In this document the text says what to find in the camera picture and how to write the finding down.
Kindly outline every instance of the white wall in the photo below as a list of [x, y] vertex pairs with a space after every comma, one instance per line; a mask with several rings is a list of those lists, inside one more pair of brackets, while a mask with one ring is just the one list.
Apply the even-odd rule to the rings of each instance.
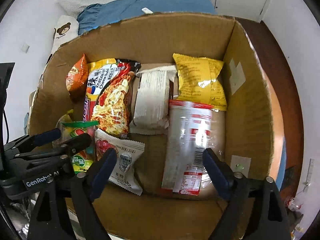
[[271, 0], [263, 21], [288, 61], [300, 97], [304, 158], [298, 192], [303, 190], [310, 158], [315, 159], [312, 184], [297, 196], [303, 203], [300, 226], [307, 229], [320, 208], [320, 26], [303, 0]]
[[[23, 135], [29, 94], [37, 88], [51, 52], [53, 28], [63, 14], [56, 0], [15, 0], [0, 23], [0, 62], [16, 63], [5, 106], [10, 139]], [[24, 43], [30, 46], [27, 53], [21, 50]]]

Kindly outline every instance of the blue bed sheet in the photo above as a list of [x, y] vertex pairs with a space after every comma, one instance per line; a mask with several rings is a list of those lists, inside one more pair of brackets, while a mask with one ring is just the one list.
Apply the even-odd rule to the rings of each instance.
[[107, 4], [92, 4], [77, 18], [78, 34], [106, 24], [144, 15], [142, 8], [156, 12], [202, 12], [216, 14], [210, 0], [116, 0]]

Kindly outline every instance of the wooden floor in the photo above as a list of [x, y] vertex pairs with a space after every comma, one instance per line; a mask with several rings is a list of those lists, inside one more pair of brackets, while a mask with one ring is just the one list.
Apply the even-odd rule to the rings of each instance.
[[290, 185], [280, 192], [284, 200], [288, 196], [295, 196], [297, 192], [303, 160], [303, 122], [296, 84], [281, 48], [265, 23], [237, 20], [255, 47], [280, 103], [286, 139], [286, 169], [293, 167]]

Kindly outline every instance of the brown bear face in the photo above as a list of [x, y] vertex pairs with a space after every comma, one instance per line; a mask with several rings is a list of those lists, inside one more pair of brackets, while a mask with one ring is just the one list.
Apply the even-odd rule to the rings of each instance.
[[70, 26], [71, 26], [71, 23], [67, 23], [67, 24], [61, 26], [61, 27], [57, 30], [57, 33], [59, 33], [59, 35], [65, 34], [68, 30], [70, 30]]

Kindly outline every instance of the picture of noodles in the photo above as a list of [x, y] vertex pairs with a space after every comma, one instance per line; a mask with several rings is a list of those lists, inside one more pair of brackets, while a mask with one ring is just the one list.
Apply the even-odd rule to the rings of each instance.
[[94, 107], [91, 117], [91, 120], [99, 122], [100, 129], [117, 137], [129, 132], [129, 112], [125, 96], [130, 80], [130, 75], [123, 75], [111, 81], [100, 95], [99, 103]]

